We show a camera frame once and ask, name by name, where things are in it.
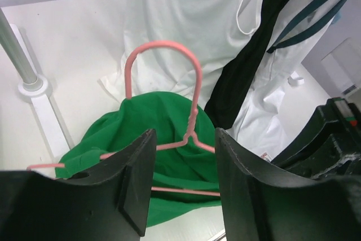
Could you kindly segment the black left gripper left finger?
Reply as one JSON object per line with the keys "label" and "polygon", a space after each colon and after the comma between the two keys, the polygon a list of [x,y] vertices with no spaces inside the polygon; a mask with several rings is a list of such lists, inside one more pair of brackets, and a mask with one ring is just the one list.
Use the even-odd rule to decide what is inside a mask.
{"label": "black left gripper left finger", "polygon": [[68,179],[1,172],[2,240],[139,240],[145,235],[157,135]]}

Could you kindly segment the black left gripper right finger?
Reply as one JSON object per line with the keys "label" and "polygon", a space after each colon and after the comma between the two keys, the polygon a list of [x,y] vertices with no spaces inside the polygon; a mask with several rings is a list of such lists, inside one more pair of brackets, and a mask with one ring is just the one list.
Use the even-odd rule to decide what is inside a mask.
{"label": "black left gripper right finger", "polygon": [[215,131],[227,240],[359,240],[360,177],[289,173]]}

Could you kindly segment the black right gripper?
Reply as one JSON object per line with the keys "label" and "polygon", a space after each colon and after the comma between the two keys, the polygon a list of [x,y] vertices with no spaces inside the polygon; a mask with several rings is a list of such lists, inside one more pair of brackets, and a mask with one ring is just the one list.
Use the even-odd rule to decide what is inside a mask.
{"label": "black right gripper", "polygon": [[271,163],[314,180],[359,176],[359,108],[344,98],[328,99],[316,107],[299,135]]}

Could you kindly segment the green tank top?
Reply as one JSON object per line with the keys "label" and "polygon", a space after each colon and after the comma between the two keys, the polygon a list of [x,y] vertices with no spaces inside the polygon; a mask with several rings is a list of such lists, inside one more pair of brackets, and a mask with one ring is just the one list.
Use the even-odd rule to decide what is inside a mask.
{"label": "green tank top", "polygon": [[[56,177],[69,178],[100,161],[102,154],[124,149],[148,129],[155,129],[157,143],[179,142],[187,130],[191,100],[176,93],[158,91],[124,99],[119,110],[106,113],[87,130],[78,145],[60,162]],[[219,191],[215,154],[195,146],[193,141],[156,155],[153,185],[180,189]],[[169,221],[189,211],[220,205],[219,197],[152,193],[147,225]]]}

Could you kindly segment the pink hanger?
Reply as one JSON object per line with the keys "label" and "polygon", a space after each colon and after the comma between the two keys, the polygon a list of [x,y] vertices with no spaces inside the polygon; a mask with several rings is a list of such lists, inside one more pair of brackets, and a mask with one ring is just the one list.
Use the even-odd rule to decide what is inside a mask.
{"label": "pink hanger", "polygon": [[[189,137],[193,139],[194,144],[202,148],[205,151],[215,153],[215,148],[202,143],[199,141],[197,133],[195,132],[195,125],[196,125],[196,118],[198,115],[198,99],[201,90],[201,82],[202,82],[202,69],[201,65],[197,59],[197,57],[185,46],[180,43],[173,42],[173,41],[153,41],[147,42],[142,44],[141,46],[137,47],[133,52],[129,55],[126,60],[125,69],[124,69],[124,80],[125,80],[125,95],[126,99],[131,99],[132,97],[132,86],[131,86],[131,69],[133,63],[135,62],[137,56],[149,49],[158,49],[158,48],[168,48],[175,50],[183,56],[185,56],[193,65],[196,75],[196,82],[195,88],[193,92],[192,104],[190,109],[190,115],[188,118],[187,130],[183,136],[183,139],[179,142],[168,143],[168,144],[161,144],[156,147],[157,151],[168,150],[172,148],[182,147],[188,143]],[[65,165],[62,163],[53,163],[53,164],[36,164],[30,165],[26,168],[27,171],[31,171],[33,169],[45,169],[45,168],[65,168]],[[206,195],[206,196],[215,196],[220,197],[219,192],[211,192],[211,191],[200,191],[200,190],[190,190],[190,189],[174,189],[174,188],[167,188],[167,187],[155,187],[151,188],[152,191],[157,192],[172,192],[172,193],[181,193],[181,194],[193,194],[193,195]]]}

